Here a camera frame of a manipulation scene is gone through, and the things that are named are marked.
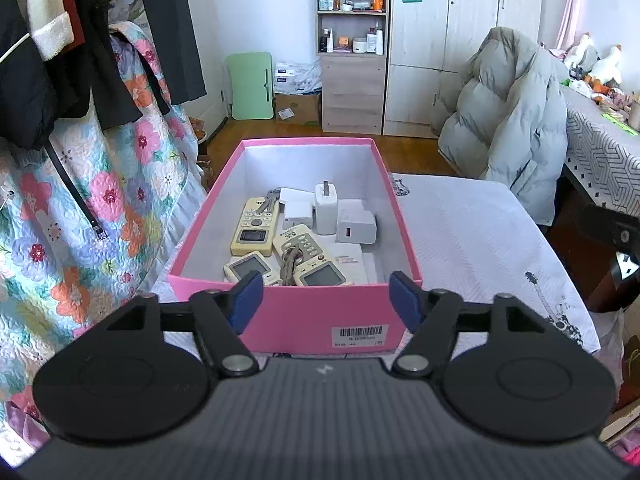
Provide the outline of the small cream remote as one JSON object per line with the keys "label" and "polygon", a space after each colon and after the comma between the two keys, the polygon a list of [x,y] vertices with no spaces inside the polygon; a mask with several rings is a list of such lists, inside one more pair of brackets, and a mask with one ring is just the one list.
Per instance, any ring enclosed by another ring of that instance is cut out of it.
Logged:
{"label": "small cream remote", "polygon": [[260,252],[250,252],[243,257],[234,257],[224,266],[224,275],[229,283],[239,283],[253,271],[262,276],[266,286],[281,284],[280,271],[272,266]]}

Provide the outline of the yellowed TCL remote control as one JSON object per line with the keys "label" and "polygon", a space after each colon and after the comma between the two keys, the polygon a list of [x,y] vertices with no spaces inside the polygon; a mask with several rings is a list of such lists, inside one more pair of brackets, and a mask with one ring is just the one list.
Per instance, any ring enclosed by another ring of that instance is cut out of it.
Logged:
{"label": "yellowed TCL remote control", "polygon": [[264,199],[252,197],[246,201],[231,239],[233,257],[243,257],[250,252],[260,252],[266,258],[271,256],[279,209],[277,207],[272,214],[256,214]]}

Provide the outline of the cream remote with display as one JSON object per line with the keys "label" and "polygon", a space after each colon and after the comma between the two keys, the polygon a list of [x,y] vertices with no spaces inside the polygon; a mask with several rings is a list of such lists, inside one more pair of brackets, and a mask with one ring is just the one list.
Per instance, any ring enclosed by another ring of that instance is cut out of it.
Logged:
{"label": "cream remote with display", "polygon": [[272,241],[280,263],[283,286],[347,286],[351,285],[335,259],[304,224],[292,226]]}

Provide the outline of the white power adapter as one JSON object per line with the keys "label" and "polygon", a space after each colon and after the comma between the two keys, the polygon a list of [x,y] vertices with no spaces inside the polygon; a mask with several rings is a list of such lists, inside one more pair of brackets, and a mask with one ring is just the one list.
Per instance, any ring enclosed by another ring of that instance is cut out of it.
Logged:
{"label": "white power adapter", "polygon": [[375,214],[361,200],[341,200],[336,224],[337,243],[373,245],[378,239]]}

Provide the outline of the small white charger cube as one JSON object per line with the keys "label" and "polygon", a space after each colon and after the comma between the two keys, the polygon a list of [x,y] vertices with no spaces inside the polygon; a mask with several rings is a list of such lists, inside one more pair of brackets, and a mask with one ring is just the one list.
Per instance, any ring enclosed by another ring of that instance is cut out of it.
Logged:
{"label": "small white charger cube", "polygon": [[303,200],[289,200],[284,204],[283,229],[293,226],[306,226],[311,229],[314,225],[314,205]]}

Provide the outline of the silver key bunch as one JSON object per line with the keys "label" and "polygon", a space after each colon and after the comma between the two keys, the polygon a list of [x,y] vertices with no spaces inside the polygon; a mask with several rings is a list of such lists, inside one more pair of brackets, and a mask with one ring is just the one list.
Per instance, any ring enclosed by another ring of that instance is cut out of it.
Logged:
{"label": "silver key bunch", "polygon": [[256,210],[256,214],[272,214],[280,205],[280,188],[274,188],[267,193],[262,204]]}

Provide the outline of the white rounded charger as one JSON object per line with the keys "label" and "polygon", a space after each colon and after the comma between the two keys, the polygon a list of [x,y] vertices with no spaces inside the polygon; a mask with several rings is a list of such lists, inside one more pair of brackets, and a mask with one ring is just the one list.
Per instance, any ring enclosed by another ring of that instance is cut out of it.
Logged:
{"label": "white rounded charger", "polygon": [[334,235],[337,229],[338,198],[335,185],[327,180],[314,189],[316,230],[320,235]]}

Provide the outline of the grey patterned side table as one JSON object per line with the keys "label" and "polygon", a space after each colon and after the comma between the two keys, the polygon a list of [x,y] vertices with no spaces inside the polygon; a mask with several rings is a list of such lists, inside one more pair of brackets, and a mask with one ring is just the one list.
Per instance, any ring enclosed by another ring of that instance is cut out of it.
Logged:
{"label": "grey patterned side table", "polygon": [[593,203],[639,215],[639,137],[603,116],[597,104],[562,89],[567,110],[565,166]]}

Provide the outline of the grey puffer jacket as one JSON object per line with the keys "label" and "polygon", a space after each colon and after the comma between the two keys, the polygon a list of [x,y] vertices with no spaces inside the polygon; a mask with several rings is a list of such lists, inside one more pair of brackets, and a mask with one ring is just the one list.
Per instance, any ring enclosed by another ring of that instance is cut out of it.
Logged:
{"label": "grey puffer jacket", "polygon": [[463,177],[504,184],[540,226],[553,223],[566,159],[567,78],[534,40],[494,27],[442,92],[442,156]]}

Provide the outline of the plush toys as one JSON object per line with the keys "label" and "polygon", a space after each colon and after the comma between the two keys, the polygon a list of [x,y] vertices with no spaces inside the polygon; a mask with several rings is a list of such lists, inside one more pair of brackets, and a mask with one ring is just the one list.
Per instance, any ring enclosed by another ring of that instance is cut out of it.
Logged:
{"label": "plush toys", "polygon": [[582,34],[577,44],[570,47],[564,58],[565,66],[579,79],[587,76],[591,81],[619,87],[622,82],[623,47],[614,44],[608,54],[600,55],[589,32]]}

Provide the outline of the cardboard box on floor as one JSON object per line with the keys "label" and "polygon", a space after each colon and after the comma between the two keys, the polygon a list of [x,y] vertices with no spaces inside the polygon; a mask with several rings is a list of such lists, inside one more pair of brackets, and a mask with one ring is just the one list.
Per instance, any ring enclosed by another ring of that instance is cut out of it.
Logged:
{"label": "cardboard box on floor", "polygon": [[321,122],[321,94],[276,94],[274,117],[287,124],[319,127]]}

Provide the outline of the black belt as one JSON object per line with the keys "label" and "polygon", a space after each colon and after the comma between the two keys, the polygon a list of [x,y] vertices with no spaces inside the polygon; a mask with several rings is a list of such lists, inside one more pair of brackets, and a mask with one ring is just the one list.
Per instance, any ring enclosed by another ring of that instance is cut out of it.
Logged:
{"label": "black belt", "polygon": [[89,222],[91,229],[93,230],[94,236],[98,240],[106,240],[108,237],[107,232],[105,232],[105,230],[103,229],[103,226],[101,226],[101,223],[96,218],[94,213],[91,211],[91,209],[85,202],[82,195],[79,193],[78,188],[76,188],[76,186],[74,185],[73,180],[70,178],[70,175],[67,173],[62,162],[58,158],[58,154],[56,154],[56,151],[52,143],[49,140],[47,140],[46,142],[43,143],[43,147],[46,150],[54,169],[56,170],[62,182],[64,183],[65,187],[67,188],[67,191],[70,192],[70,195],[73,197],[80,211]]}

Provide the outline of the white plastic package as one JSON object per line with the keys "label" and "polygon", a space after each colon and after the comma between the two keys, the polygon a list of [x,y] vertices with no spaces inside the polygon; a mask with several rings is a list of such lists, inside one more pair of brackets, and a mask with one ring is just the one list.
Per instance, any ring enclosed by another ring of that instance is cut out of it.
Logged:
{"label": "white plastic package", "polygon": [[303,96],[320,91],[321,67],[317,58],[313,63],[274,64],[273,91],[275,94]]}

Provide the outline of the light wood wardrobe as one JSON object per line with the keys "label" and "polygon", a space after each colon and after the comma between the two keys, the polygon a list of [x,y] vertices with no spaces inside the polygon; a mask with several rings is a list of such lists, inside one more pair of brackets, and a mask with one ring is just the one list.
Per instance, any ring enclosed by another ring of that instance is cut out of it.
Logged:
{"label": "light wood wardrobe", "polygon": [[494,27],[537,40],[541,0],[390,0],[383,133],[434,139],[446,120],[442,92]]}

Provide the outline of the wooden shelf cabinet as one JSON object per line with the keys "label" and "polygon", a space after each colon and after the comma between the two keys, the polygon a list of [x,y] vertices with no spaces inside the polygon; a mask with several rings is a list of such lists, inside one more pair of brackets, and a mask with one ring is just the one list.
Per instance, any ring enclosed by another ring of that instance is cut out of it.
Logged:
{"label": "wooden shelf cabinet", "polygon": [[316,0],[322,129],[380,134],[390,0]]}

